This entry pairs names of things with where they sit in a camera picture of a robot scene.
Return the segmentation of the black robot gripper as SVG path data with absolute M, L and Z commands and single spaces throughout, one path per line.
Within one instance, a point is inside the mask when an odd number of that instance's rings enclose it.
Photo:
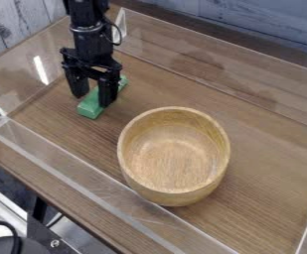
M 70 90 L 76 98 L 89 93 L 88 71 L 97 66 L 111 76 L 98 81 L 98 104 L 108 107 L 117 99 L 123 65 L 113 59 L 112 28 L 117 28 L 107 17 L 109 0 L 64 0 L 72 18 L 70 32 L 74 47 L 62 48 L 64 69 Z

